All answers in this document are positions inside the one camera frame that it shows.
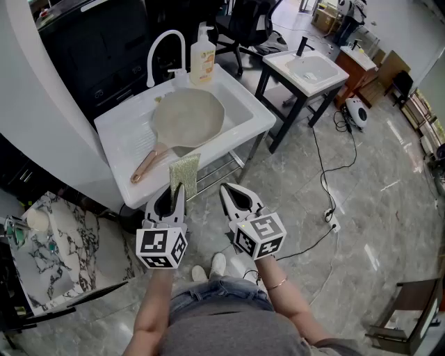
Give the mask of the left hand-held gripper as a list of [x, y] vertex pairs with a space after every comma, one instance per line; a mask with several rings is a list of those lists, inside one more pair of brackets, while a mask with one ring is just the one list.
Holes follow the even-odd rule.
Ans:
[[185, 215], [186, 189], [182, 183], [177, 186], [172, 201], [167, 185], [147, 202], [143, 227], [136, 231], [136, 256], [147, 268], [179, 267], [188, 247]]

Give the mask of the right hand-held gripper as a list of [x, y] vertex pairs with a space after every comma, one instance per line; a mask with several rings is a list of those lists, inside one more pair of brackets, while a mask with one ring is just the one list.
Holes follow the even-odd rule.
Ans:
[[287, 235], [284, 225], [277, 213], [255, 215], [264, 204], [254, 191], [223, 183], [219, 194], [236, 247], [254, 261], [280, 251]]

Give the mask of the green scouring sponge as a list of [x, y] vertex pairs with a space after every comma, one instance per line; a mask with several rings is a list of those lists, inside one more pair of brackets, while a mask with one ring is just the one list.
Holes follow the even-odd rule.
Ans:
[[185, 188], [186, 198], [197, 194], [197, 171], [200, 164], [200, 154], [184, 156], [170, 164], [170, 189], [171, 198], [180, 184]]

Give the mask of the beige frying pan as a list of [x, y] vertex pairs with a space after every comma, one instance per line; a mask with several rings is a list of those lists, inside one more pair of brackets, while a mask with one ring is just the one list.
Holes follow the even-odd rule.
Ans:
[[166, 95], [152, 116], [155, 144], [132, 174], [131, 183], [142, 180], [153, 161], [167, 150], [197, 148], [214, 139], [224, 118], [224, 106], [208, 91], [182, 88]]

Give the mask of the person's right forearm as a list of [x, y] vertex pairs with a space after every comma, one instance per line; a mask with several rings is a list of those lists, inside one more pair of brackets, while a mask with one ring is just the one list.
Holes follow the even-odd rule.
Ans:
[[273, 256], [258, 259], [255, 265], [275, 311], [288, 318], [301, 337], [310, 345], [333, 337], [315, 319], [309, 303]]

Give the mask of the white power strip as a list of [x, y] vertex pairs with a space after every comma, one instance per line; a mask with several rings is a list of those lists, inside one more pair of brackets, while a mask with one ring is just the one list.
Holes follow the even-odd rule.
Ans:
[[340, 231], [341, 227], [337, 217], [334, 214], [333, 209], [327, 209], [326, 211], [324, 211], [323, 218], [324, 221], [328, 223], [328, 225], [330, 226], [331, 230], [334, 233], [338, 233]]

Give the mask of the marble counter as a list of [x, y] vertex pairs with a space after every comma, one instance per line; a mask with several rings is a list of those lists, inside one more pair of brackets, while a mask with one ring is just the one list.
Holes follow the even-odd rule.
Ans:
[[121, 227], [53, 193], [45, 193], [30, 208], [49, 221], [41, 232], [26, 226], [26, 215], [8, 229], [19, 282], [33, 315], [74, 304], [96, 291], [142, 275]]

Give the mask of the black metal sink stand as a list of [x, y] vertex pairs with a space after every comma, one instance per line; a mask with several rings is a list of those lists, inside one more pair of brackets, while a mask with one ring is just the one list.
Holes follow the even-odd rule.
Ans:
[[[270, 76], [273, 76], [275, 79], [277, 79], [279, 83], [281, 83], [286, 89], [291, 91], [296, 96], [296, 101], [287, 116], [284, 116], [277, 107], [275, 107], [267, 98], [264, 97], [264, 92]], [[276, 149], [280, 146], [280, 143], [282, 142], [285, 135], [291, 128], [291, 125], [294, 123], [294, 121], [300, 114], [301, 110], [306, 107], [309, 107], [309, 101], [313, 98], [317, 98], [322, 94], [327, 94], [322, 104], [318, 107], [317, 111], [314, 111], [312, 108], [309, 108], [313, 116], [310, 119], [308, 125], [311, 128], [313, 128], [314, 125], [322, 116], [322, 114], [325, 112], [326, 108], [332, 103], [334, 98], [337, 96], [343, 84], [345, 84], [346, 82], [347, 79], [344, 79], [338, 83], [329, 86], [327, 89], [322, 89], [316, 92], [313, 95], [306, 95], [303, 93], [303, 91], [301, 91], [294, 84], [292, 84], [285, 76], [280, 74], [277, 70], [273, 69], [271, 66], [267, 64], [263, 64], [260, 80], [255, 92], [255, 97], [267, 109], [269, 109], [272, 113], [276, 114], [276, 116], [282, 121], [282, 126], [278, 131], [278, 133], [276, 135], [272, 133], [270, 134], [270, 137], [273, 139], [273, 141], [269, 147], [269, 152], [271, 154], [275, 153]]]

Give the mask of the person's grey shirt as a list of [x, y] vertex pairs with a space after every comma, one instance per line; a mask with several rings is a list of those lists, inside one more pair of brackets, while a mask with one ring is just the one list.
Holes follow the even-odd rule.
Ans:
[[284, 316], [259, 309], [193, 315], [175, 321], [159, 356], [362, 356], [353, 340], [328, 338], [313, 346]]

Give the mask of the white gooseneck faucet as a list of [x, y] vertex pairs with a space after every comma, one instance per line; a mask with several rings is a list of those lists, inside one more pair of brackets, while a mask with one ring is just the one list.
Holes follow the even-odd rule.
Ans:
[[157, 39], [153, 42], [152, 46], [149, 49], [149, 53], [147, 56], [147, 87], [153, 88], [155, 86], [155, 81], [153, 77], [152, 72], [152, 60], [154, 56], [154, 52], [157, 48], [157, 46], [160, 44], [160, 42], [169, 35], [176, 35], [179, 38], [180, 44], [181, 44], [181, 67], [177, 70], [173, 70], [175, 74], [178, 74], [178, 77], [175, 78], [176, 81], [183, 81], [186, 82], [185, 79], [180, 79], [183, 76], [187, 75], [186, 71], [186, 42], [183, 34], [178, 30], [168, 30], [164, 33], [160, 34]]

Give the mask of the white round heater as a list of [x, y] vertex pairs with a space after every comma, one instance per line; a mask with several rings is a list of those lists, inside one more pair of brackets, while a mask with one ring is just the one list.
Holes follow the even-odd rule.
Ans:
[[368, 123], [368, 114], [362, 101], [359, 98], [353, 97], [346, 99], [345, 104], [354, 125], [362, 131]]

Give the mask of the white curved counter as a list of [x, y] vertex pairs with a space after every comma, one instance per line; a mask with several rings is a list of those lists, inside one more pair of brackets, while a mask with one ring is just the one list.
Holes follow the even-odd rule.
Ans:
[[0, 134], [64, 184], [112, 211], [122, 206], [99, 136], [49, 58], [27, 0], [0, 0]]

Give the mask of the black faucet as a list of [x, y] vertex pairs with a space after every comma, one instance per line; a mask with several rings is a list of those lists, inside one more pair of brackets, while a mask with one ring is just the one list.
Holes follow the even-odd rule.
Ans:
[[309, 38], [307, 38], [307, 37], [305, 37], [305, 36], [302, 36], [302, 40], [300, 41], [298, 50], [297, 50], [297, 52], [296, 52], [296, 56], [301, 57], [302, 54], [303, 54], [303, 51], [304, 51], [306, 48], [308, 48], [308, 49], [310, 49], [310, 50], [312, 50], [312, 51], [315, 50], [315, 48], [313, 48], [310, 44], [307, 43], [308, 40], [309, 40]]

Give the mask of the black mesh office chair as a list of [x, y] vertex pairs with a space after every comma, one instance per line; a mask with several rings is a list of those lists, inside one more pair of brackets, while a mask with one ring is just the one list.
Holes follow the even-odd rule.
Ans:
[[273, 33], [272, 15], [283, 0], [236, 0], [230, 15], [216, 17], [219, 35], [232, 42], [218, 40], [216, 54], [233, 53], [238, 64], [237, 75], [243, 75], [241, 53], [262, 58], [264, 55], [250, 50], [265, 43]]

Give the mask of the dark wooden table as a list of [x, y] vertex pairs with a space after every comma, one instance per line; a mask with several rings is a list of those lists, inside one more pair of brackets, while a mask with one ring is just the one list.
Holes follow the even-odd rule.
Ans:
[[396, 295], [365, 334], [373, 348], [414, 356], [442, 302], [442, 279], [399, 282]]

